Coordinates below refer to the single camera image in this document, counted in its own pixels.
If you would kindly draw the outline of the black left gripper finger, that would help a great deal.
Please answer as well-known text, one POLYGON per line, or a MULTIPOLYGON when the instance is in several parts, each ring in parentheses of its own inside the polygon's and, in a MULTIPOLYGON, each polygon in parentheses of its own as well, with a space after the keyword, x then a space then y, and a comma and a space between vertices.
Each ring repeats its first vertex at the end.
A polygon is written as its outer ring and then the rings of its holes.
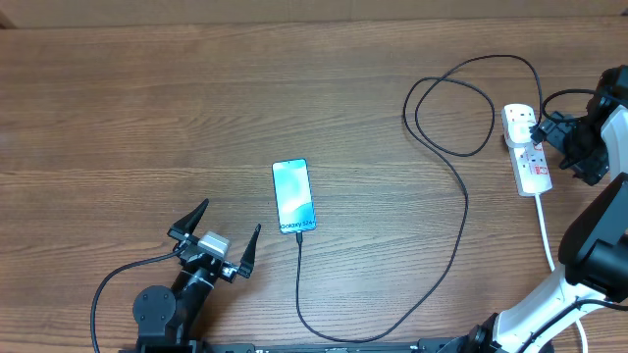
POLYGON ((208 205, 209 200, 205 198, 193 211, 173 223, 168 230, 168 235, 172 238, 186 238, 193 235, 208 205))
POLYGON ((246 246, 246 249, 244 250, 240 258, 240 265, 238 267, 237 273, 241 277, 250 278, 252 275, 256 257, 256 246, 260 231, 261 225, 258 224, 246 246))

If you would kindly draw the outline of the blue Galaxy smartphone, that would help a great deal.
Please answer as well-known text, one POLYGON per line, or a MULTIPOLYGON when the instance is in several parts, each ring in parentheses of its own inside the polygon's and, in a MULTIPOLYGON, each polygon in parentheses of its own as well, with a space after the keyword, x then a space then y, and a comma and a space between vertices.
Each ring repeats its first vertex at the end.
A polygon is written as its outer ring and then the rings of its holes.
POLYGON ((282 234, 313 230, 317 226, 311 184, 305 159, 276 162, 273 182, 282 234))

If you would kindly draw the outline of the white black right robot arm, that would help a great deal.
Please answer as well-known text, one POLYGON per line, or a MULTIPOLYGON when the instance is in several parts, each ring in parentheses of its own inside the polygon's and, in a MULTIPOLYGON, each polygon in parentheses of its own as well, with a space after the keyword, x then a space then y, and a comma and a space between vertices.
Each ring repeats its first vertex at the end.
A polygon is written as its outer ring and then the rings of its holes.
POLYGON ((558 266, 514 307, 492 314, 468 334, 442 346, 444 352, 551 352, 551 340, 601 308, 625 310, 627 297, 627 68, 601 75, 587 114, 558 112, 537 122, 529 109, 509 105, 501 112, 519 192, 538 197, 549 189, 548 144, 588 185, 609 176, 609 185, 563 235, 558 266))

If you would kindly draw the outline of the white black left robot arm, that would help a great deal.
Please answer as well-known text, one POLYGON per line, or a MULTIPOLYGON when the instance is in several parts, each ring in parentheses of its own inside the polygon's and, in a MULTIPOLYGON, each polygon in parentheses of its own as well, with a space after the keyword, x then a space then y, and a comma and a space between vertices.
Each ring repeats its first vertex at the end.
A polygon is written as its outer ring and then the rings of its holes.
POLYGON ((96 329, 97 304, 106 284, 115 275, 139 266, 177 258, 181 270, 169 287, 151 285, 133 301, 132 314, 138 333, 135 352, 205 352, 208 345, 191 336, 192 327, 209 294, 221 279, 233 282, 236 277, 251 277, 256 245, 261 226, 256 226, 241 256, 234 264, 227 260, 230 241, 209 231, 203 236, 193 234, 209 201, 203 200, 193 211, 174 222, 168 235, 177 244, 165 255, 132 262, 108 274, 98 285, 90 308, 89 332, 94 351, 100 350, 96 329))

